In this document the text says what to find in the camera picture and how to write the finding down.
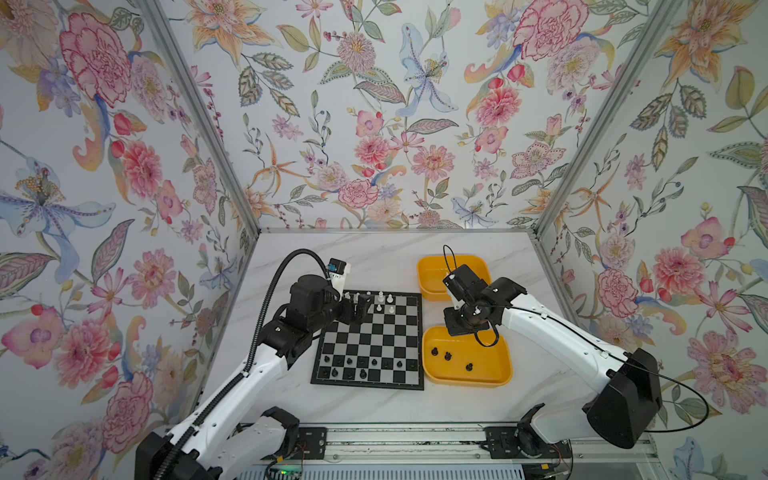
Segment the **yellow tray with black pieces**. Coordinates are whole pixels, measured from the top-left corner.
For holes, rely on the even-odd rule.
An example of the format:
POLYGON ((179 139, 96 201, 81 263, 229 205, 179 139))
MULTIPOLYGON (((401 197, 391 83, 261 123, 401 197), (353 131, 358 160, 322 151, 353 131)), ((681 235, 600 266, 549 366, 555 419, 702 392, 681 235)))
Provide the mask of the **yellow tray with black pieces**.
POLYGON ((496 388, 506 385, 514 375, 509 347, 503 337, 486 348, 495 335, 492 331, 450 336, 444 326, 429 328, 422 338, 423 369, 436 384, 496 388))

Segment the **yellow tray with white pieces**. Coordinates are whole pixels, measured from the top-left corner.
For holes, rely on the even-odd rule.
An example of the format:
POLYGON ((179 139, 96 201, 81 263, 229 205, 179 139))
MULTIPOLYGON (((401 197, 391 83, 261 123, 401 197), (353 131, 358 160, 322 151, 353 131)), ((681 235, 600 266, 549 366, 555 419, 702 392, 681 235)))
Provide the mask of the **yellow tray with white pieces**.
MULTIPOLYGON (((492 281, 486 262, 475 255, 458 255, 457 265, 468 265, 486 283, 492 281)), ((448 275, 448 266, 443 256, 427 256, 417 263, 418 282, 422 297, 428 301, 449 302, 450 295, 443 279, 448 275)))

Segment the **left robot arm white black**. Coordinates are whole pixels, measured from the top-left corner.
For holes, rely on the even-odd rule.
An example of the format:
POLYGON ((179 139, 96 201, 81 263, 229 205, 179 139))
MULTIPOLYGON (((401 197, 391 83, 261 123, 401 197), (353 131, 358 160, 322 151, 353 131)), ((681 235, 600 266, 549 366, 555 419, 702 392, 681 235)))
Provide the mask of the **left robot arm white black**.
POLYGON ((323 261, 306 248, 279 264, 259 311, 249 351, 215 393, 169 433, 141 441, 135 458, 137 479, 235 479, 254 462, 289 456, 296 448, 299 420, 272 407, 243 431, 236 428, 258 398, 312 346, 334 322, 361 324, 373 303, 370 294, 344 292, 351 268, 343 260, 323 261), (299 256, 312 258, 318 275, 300 276, 287 303, 276 310, 271 300, 282 274, 299 256))

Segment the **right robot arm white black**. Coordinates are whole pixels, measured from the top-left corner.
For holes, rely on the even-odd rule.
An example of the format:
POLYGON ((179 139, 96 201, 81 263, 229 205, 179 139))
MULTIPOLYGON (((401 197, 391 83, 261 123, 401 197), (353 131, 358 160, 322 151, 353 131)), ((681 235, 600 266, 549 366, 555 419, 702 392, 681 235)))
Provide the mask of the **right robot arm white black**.
POLYGON ((452 306, 444 320, 452 336, 504 328, 532 341, 568 366, 591 390, 559 407, 534 405, 516 424, 514 438, 527 456, 566 440, 599 437, 631 449, 662 406, 658 363, 603 341, 555 314, 518 283, 482 280, 468 265, 449 270, 443 283, 452 306))

